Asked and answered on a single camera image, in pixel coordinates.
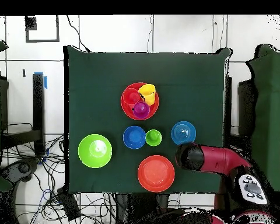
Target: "lime green bowl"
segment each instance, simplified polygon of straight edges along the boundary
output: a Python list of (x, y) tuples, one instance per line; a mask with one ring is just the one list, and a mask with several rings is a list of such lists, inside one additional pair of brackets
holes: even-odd
[(151, 129), (145, 135), (145, 141), (150, 146), (157, 146), (162, 141), (162, 135), (156, 129)]
[(103, 167), (111, 159), (112, 146), (104, 136), (91, 134), (81, 140), (78, 155), (81, 162), (87, 167)]

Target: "magenta cup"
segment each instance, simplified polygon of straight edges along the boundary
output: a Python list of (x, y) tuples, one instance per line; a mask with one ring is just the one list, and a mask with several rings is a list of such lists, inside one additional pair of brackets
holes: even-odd
[(140, 94), (136, 89), (125, 89), (123, 100), (126, 104), (130, 106), (131, 109), (133, 109), (135, 104), (140, 100)]
[(146, 102), (139, 101), (135, 104), (133, 109), (133, 114), (137, 118), (146, 118), (150, 112), (151, 108)]

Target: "small blue bowl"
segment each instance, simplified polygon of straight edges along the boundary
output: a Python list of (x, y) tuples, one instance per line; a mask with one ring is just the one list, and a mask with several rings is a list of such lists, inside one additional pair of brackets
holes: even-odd
[(130, 149), (139, 149), (145, 144), (145, 131), (139, 126), (130, 126), (124, 131), (124, 144)]
[(171, 138), (177, 145), (193, 142), (196, 138), (196, 129), (190, 122), (180, 121), (173, 126)]

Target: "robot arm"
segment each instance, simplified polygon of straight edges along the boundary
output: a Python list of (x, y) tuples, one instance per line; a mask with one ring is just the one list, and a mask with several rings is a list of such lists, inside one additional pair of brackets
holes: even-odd
[(228, 148), (186, 143), (178, 147), (176, 163), (182, 169), (218, 173), (224, 177), (229, 195), (230, 217), (243, 224), (273, 224), (267, 188), (253, 166)]

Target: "red bowl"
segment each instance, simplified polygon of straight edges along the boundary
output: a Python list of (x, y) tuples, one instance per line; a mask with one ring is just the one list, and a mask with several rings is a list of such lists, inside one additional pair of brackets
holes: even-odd
[[(130, 84), (128, 87), (126, 87), (124, 90), (129, 89), (129, 88), (134, 88), (136, 90), (139, 90), (139, 88), (141, 88), (144, 84), (146, 84), (145, 82), (135, 82), (133, 84)], [(153, 116), (156, 113), (156, 110), (159, 107), (159, 96), (156, 92), (156, 100), (155, 103), (153, 105), (150, 106), (150, 112), (148, 114), (148, 116), (146, 118), (137, 118), (136, 116), (134, 116), (132, 109), (130, 108), (130, 106), (128, 104), (126, 104), (123, 100), (123, 94), (121, 95), (121, 108), (124, 110), (124, 113), (129, 116), (131, 119), (133, 120), (147, 120), (148, 118), (150, 118), (151, 116)]]
[(168, 189), (174, 180), (174, 167), (164, 156), (145, 158), (138, 167), (138, 180), (142, 187), (153, 193)]

